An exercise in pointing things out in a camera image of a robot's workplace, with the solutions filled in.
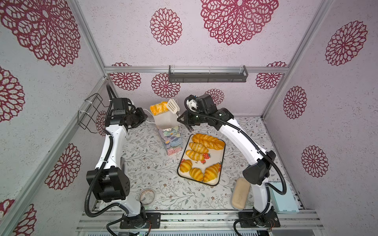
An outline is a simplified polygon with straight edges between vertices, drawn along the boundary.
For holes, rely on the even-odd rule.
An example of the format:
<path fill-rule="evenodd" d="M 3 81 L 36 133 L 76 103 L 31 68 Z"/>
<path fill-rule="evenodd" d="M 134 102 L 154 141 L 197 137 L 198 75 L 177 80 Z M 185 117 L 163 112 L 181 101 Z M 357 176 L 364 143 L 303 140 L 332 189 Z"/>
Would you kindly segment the round knotted bread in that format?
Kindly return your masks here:
<path fill-rule="evenodd" d="M 169 109 L 167 108 L 166 101 L 150 106 L 150 112 L 152 113 L 153 116 L 158 116 L 167 111 L 169 111 Z"/>

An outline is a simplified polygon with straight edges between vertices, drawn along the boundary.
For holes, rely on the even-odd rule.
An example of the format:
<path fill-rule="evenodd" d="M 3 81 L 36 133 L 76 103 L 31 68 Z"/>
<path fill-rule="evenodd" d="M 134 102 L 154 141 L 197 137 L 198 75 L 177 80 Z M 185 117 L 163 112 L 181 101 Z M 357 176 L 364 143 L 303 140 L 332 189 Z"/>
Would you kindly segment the floral paper bag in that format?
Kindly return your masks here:
<path fill-rule="evenodd" d="M 145 111 L 152 115 L 150 109 L 145 109 Z M 177 115 L 167 111 L 158 116 L 152 115 L 152 117 L 154 118 L 152 124 L 154 124 L 157 128 L 167 155 L 179 153 L 182 150 L 183 140 L 181 135 L 181 127 L 177 122 Z"/>

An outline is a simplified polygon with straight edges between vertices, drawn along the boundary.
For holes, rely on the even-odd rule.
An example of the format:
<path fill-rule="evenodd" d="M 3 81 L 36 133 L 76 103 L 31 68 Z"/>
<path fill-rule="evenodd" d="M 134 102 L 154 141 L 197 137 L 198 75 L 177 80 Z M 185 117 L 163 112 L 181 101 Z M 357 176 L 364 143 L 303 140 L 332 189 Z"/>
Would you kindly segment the white slotted spatula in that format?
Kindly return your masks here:
<path fill-rule="evenodd" d="M 169 99 L 169 101 L 166 104 L 166 107 L 171 113 L 177 115 L 177 117 L 181 115 L 180 107 L 178 106 L 177 102 L 174 99 Z"/>

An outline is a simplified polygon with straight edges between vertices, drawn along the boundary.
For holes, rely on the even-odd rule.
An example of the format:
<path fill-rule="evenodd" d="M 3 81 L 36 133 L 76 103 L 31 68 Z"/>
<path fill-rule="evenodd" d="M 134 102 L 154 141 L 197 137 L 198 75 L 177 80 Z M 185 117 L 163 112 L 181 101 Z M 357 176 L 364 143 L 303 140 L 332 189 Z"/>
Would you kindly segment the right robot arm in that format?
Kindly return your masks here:
<path fill-rule="evenodd" d="M 177 121 L 185 125 L 189 131 L 193 130 L 192 126 L 208 124 L 227 137 L 241 151 L 249 163 L 243 170 L 243 177 L 251 184 L 254 210 L 257 215 L 264 215 L 270 211 L 272 207 L 270 190 L 280 195 L 286 194 L 286 181 L 274 162 L 276 158 L 274 151 L 267 151 L 258 145 L 227 109 L 221 108 L 211 115 L 187 110 L 177 118 Z M 271 168 L 274 168 L 279 175 L 282 184 L 280 189 L 269 182 Z"/>

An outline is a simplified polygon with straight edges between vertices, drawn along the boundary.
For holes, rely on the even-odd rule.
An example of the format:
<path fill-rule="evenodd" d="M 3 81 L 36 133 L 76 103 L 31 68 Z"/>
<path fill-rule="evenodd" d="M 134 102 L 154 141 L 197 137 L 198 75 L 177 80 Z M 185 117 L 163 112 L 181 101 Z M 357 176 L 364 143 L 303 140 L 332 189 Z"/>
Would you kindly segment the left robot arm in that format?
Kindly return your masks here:
<path fill-rule="evenodd" d="M 118 207 L 124 211 L 124 221 L 135 225 L 147 221 L 142 203 L 129 197 L 130 179 L 125 174 L 125 164 L 121 154 L 128 130 L 140 126 L 147 117 L 143 109 L 134 105 L 110 110 L 103 130 L 105 141 L 100 159 L 95 169 L 86 174 L 89 189 L 84 200 L 84 211 L 88 217 L 98 217 L 112 207 Z M 89 207 L 92 195 L 97 200 L 110 205 L 98 212 L 92 212 Z"/>

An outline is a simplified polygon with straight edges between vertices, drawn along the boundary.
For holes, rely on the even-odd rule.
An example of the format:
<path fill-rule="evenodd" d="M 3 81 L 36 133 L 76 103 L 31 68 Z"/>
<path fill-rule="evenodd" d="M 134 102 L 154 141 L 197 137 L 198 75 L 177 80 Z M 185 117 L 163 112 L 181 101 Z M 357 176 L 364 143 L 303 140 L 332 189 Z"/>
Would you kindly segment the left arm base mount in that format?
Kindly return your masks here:
<path fill-rule="evenodd" d="M 120 223 L 120 229 L 159 229 L 161 213 L 146 213 L 137 216 L 126 217 Z"/>

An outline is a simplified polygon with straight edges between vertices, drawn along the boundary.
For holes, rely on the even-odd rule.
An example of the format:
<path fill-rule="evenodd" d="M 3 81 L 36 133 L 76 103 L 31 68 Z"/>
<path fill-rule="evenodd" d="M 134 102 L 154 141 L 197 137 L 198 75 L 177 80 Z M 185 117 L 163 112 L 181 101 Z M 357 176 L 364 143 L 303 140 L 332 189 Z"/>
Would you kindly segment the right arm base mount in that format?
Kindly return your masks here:
<path fill-rule="evenodd" d="M 240 219 L 240 225 L 242 228 L 279 228 L 281 227 L 279 218 L 272 209 L 265 215 L 249 219 L 255 214 L 249 211 L 241 211 L 238 213 Z"/>

